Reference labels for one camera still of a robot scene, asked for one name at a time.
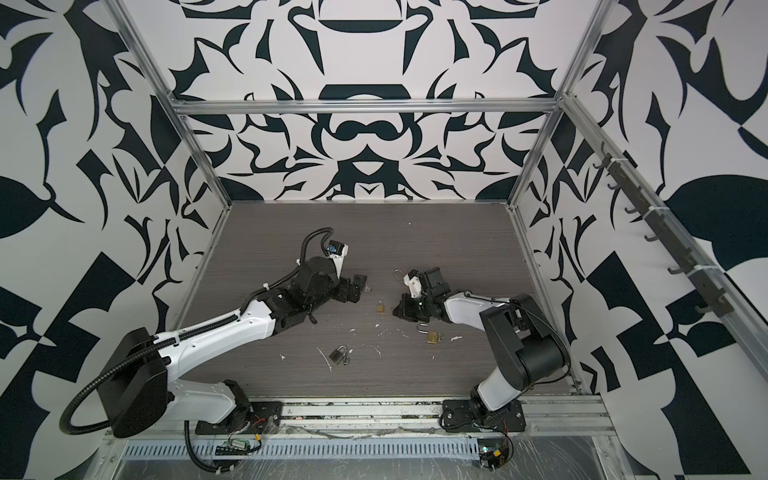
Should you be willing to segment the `black padlock with keys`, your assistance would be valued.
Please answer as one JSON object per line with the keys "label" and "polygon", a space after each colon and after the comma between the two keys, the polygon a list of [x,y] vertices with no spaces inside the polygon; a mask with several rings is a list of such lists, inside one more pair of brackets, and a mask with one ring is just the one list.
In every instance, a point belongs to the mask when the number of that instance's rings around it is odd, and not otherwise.
{"label": "black padlock with keys", "polygon": [[316,348],[317,352],[322,356],[323,361],[329,372],[332,372],[336,366],[349,365],[351,358],[351,349],[346,345],[339,345],[335,349],[329,352],[324,352],[319,347]]}

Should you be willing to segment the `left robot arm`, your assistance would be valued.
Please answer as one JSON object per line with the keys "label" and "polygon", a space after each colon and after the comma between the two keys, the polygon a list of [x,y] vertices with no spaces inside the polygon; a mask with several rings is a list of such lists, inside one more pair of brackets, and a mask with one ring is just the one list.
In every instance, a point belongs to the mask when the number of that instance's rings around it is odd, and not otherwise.
{"label": "left robot arm", "polygon": [[331,227],[309,233],[293,270],[231,312],[155,335],[144,328],[126,334],[102,372],[64,408],[60,431],[78,436],[108,429],[129,438],[162,420],[241,428],[254,413],[237,382],[201,383],[185,376],[239,347],[313,321],[329,301],[358,302],[366,278],[343,277],[349,247],[333,234]]}

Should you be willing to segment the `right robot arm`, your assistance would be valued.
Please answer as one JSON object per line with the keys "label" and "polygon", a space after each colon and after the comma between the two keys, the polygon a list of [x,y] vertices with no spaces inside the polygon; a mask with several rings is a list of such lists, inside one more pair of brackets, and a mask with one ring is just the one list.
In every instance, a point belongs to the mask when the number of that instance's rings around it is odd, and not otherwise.
{"label": "right robot arm", "polygon": [[530,295],[493,297],[453,290],[438,268],[398,276],[407,292],[394,316],[414,323],[441,320],[485,333],[496,367],[472,390],[475,417],[500,411],[536,384],[570,369],[565,342]]}

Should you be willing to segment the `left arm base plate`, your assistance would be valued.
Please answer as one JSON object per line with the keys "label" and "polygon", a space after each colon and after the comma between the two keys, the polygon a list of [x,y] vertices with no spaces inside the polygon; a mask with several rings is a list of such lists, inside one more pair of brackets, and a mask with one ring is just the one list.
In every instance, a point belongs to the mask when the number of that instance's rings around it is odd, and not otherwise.
{"label": "left arm base plate", "polygon": [[236,407],[219,423],[198,421],[196,435],[263,434],[280,426],[284,404],[281,401],[255,401],[249,407]]}

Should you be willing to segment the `red padlock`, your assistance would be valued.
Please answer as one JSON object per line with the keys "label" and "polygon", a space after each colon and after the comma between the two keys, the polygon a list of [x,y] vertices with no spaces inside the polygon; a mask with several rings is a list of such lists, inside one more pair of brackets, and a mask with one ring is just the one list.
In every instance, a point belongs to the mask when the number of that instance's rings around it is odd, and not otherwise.
{"label": "red padlock", "polygon": [[400,269],[395,269],[393,271],[393,277],[399,284],[402,284],[404,286],[408,285],[408,275],[405,272],[401,271]]}

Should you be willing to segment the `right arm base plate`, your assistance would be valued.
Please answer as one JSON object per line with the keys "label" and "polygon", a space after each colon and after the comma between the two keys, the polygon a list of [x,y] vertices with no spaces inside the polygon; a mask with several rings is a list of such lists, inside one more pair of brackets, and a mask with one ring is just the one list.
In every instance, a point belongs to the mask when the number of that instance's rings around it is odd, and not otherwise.
{"label": "right arm base plate", "polygon": [[439,417],[440,427],[449,433],[482,431],[520,433],[526,430],[522,405],[513,400],[500,409],[490,411],[480,400],[444,400]]}

